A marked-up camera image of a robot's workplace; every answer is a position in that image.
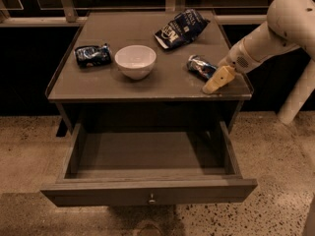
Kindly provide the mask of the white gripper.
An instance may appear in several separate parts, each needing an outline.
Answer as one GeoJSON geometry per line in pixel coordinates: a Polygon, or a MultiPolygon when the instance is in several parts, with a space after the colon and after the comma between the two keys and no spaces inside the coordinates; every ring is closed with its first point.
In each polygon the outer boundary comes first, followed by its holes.
{"type": "Polygon", "coordinates": [[[247,74],[259,65],[260,63],[254,60],[246,50],[245,40],[239,40],[230,48],[226,57],[218,62],[218,69],[203,86],[202,91],[206,94],[213,93],[234,80],[235,69],[239,73],[247,74]]]}

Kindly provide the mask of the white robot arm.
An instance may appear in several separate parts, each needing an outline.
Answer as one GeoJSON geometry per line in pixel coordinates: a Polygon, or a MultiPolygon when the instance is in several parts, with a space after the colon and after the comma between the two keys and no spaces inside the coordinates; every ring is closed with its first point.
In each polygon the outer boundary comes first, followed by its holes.
{"type": "MultiPolygon", "coordinates": [[[[267,21],[222,62],[243,57],[253,69],[297,47],[314,55],[314,21],[312,0],[274,0],[267,21]]],[[[314,113],[300,111],[313,89],[310,62],[279,113],[244,112],[236,119],[236,157],[259,186],[242,205],[210,206],[203,236],[314,236],[314,113]]]]}

